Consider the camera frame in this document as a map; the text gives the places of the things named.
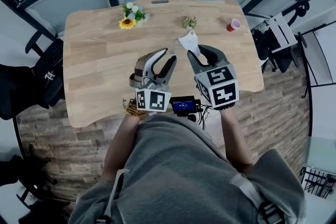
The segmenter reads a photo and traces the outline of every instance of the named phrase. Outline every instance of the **paper cup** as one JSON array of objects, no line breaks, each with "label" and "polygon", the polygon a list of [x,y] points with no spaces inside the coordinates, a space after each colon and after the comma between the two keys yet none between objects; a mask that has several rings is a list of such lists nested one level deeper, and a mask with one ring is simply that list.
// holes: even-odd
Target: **paper cup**
[{"label": "paper cup", "polygon": [[238,21],[237,19],[232,19],[232,21],[227,25],[226,29],[229,32],[232,32],[233,30],[240,29],[240,27],[241,27],[240,21]]}]

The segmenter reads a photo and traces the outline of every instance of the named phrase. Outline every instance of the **wooden table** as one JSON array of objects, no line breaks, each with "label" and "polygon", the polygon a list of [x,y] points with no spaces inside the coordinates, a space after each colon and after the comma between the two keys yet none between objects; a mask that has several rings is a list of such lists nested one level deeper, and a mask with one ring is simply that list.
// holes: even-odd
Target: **wooden table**
[{"label": "wooden table", "polygon": [[[64,39],[64,88],[70,124],[84,127],[107,116],[121,116],[122,100],[134,97],[129,75],[137,59],[159,48],[170,48],[173,40],[186,34],[183,16],[196,16],[198,43],[216,47],[234,65],[239,89],[260,91],[264,82],[257,51],[245,16],[234,0],[196,1],[139,0],[135,4],[151,15],[142,26],[120,29],[124,17],[121,6],[100,10],[79,11],[68,16]],[[242,27],[228,32],[232,18]],[[175,45],[177,65],[169,82],[172,96],[200,96],[195,88],[194,73],[186,50]],[[157,63],[161,70],[167,55]]]}]

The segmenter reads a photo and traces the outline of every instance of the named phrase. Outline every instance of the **small display screen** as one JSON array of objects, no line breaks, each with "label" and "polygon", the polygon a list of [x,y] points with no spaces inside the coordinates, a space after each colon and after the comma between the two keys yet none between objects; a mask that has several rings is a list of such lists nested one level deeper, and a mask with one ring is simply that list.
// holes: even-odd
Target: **small display screen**
[{"label": "small display screen", "polygon": [[194,101],[179,101],[173,102],[172,107],[174,111],[194,111]]}]

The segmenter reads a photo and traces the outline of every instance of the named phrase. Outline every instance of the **yellow flower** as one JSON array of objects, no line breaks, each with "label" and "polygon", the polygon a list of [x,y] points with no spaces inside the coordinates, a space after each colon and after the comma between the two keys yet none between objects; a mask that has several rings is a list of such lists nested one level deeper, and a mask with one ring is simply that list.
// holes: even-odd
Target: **yellow flower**
[{"label": "yellow flower", "polygon": [[119,22],[119,27],[120,27],[121,29],[131,29],[131,28],[133,28],[136,24],[137,24],[137,21],[136,21],[136,20],[130,20],[130,19],[124,18],[123,20],[121,20],[121,21]]}]

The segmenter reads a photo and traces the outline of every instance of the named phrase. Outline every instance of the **bracelet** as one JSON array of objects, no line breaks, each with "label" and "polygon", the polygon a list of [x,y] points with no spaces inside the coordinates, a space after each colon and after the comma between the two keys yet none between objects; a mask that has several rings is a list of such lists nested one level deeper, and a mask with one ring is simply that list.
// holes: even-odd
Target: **bracelet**
[{"label": "bracelet", "polygon": [[215,110],[224,110],[224,109],[229,109],[229,108],[233,108],[235,106],[235,102],[231,103],[231,104],[227,104],[224,106],[220,106],[219,108],[215,108]]},{"label": "bracelet", "polygon": [[146,114],[146,111],[138,110],[137,102],[135,101],[135,99],[130,99],[130,102],[128,103],[127,107],[125,108],[125,112],[128,115],[138,117],[138,118],[143,118]]}]

